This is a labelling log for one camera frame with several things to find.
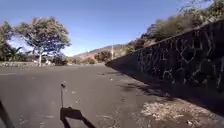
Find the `hill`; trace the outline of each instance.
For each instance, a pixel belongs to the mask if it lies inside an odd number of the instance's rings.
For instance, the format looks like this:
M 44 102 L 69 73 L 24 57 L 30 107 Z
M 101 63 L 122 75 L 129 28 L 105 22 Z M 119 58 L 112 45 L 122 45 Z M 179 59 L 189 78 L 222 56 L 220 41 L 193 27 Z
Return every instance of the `hill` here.
M 115 44 L 115 45 L 113 45 L 114 53 L 121 53 L 122 49 L 124 49 L 125 46 L 126 46 L 125 44 Z M 94 58 L 94 55 L 97 52 L 104 51 L 104 50 L 111 51 L 111 49 L 112 49 L 112 45 L 109 45 L 109 46 L 106 46 L 106 47 L 103 47 L 103 48 L 94 49 L 90 52 L 85 52 L 85 53 L 75 55 L 74 57 L 80 57 L 82 59 L 85 59 L 85 58 L 88 58 L 88 57 Z

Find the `blue sky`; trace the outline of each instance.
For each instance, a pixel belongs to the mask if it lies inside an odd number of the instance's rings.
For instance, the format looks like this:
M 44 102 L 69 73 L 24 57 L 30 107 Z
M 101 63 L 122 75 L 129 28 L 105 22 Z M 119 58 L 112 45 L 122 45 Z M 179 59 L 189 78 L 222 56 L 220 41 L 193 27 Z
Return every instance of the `blue sky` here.
M 176 14 L 183 0 L 0 0 L 0 23 L 12 26 L 54 16 L 69 31 L 68 55 L 138 38 L 158 18 Z M 24 45 L 14 40 L 14 46 Z

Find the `green tree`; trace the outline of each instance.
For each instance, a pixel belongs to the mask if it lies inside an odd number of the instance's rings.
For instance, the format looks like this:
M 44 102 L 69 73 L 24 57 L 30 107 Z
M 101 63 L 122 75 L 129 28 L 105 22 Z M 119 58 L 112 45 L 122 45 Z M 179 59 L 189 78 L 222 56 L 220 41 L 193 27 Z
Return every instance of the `green tree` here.
M 10 48 L 10 59 L 11 61 L 15 61 L 16 60 L 16 56 L 19 53 L 20 49 L 22 49 L 23 47 L 19 47 L 19 48 Z
M 94 55 L 94 58 L 98 62 L 107 62 L 111 58 L 112 54 L 110 51 L 100 51 Z
M 14 61 L 26 62 L 27 60 L 28 60 L 28 56 L 22 52 L 16 53 L 14 56 Z
M 12 28 L 7 21 L 0 25 L 0 61 L 10 58 L 11 46 L 7 43 L 13 35 Z
M 57 54 L 70 45 L 68 31 L 55 18 L 34 18 L 31 23 L 22 22 L 14 28 L 33 51 L 39 55 L 39 65 L 43 54 Z

